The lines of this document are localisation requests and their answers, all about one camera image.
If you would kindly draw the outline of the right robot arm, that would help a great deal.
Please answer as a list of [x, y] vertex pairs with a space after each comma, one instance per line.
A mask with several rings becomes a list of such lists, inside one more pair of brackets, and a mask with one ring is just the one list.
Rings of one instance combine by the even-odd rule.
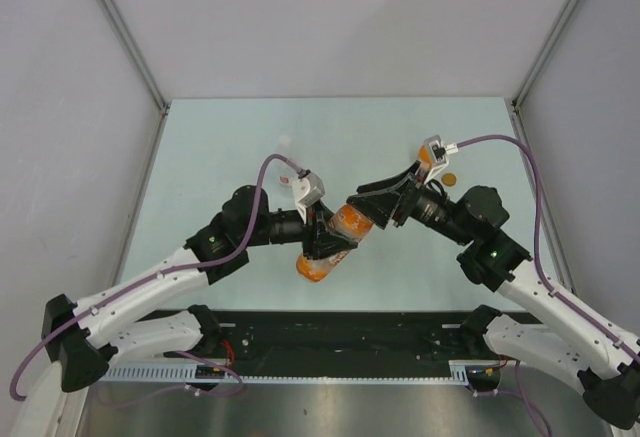
[[474, 186], [452, 201], [420, 181], [416, 165], [357, 188], [348, 204], [376, 226], [423, 224], [464, 246], [457, 261], [474, 284], [516, 303], [541, 324], [528, 330], [505, 313], [476, 308], [461, 333], [473, 358], [491, 351], [522, 361], [576, 391], [608, 424], [639, 424], [639, 338], [591, 309], [536, 268], [532, 255], [502, 229], [509, 214], [496, 189]]

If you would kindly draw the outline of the amber juice bottle cap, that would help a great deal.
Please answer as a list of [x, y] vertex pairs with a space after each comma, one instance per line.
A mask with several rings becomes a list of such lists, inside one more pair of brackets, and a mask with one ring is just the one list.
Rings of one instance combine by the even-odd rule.
[[441, 177], [441, 182], [448, 187], [453, 187], [457, 183], [457, 177], [453, 173], [445, 173]]

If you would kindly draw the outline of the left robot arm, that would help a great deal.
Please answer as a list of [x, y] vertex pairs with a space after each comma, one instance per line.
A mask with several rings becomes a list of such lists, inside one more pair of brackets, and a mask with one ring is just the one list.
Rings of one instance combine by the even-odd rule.
[[221, 344], [220, 326], [203, 305], [149, 319], [173, 297], [201, 290], [248, 264], [251, 247], [299, 243], [297, 272], [323, 280], [371, 230], [372, 221], [349, 204], [329, 210], [307, 178], [297, 183], [297, 209], [272, 211], [259, 186], [238, 188], [212, 221], [161, 263], [131, 282], [45, 305], [42, 340], [60, 367], [60, 386], [72, 393], [100, 380], [120, 362], [165, 352], [207, 357]]

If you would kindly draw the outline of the tall orange tea bottle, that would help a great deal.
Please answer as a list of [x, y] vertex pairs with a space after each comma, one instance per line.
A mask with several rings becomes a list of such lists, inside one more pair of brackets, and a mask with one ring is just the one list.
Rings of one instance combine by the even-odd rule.
[[321, 201], [307, 211], [302, 253], [296, 270], [310, 282], [320, 282], [372, 230], [373, 222], [349, 204], [336, 212]]

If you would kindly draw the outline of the small orange juice bottle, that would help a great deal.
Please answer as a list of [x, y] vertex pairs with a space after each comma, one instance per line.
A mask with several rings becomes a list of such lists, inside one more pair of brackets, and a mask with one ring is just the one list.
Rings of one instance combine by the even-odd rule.
[[433, 161], [430, 151], [425, 145], [420, 147], [420, 150], [416, 157], [416, 162], [419, 164], [416, 170], [416, 175], [421, 182], [424, 182], [429, 178], [431, 170], [433, 168]]

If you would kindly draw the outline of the clear water bottle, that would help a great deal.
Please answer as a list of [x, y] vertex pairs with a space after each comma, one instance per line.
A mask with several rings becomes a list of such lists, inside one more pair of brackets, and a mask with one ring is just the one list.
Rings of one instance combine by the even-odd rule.
[[[301, 147], [299, 142], [288, 134], [278, 138], [277, 153], [296, 164], [301, 163]], [[283, 161], [277, 162], [276, 178], [282, 192], [290, 192], [291, 184], [298, 178], [297, 171]]]

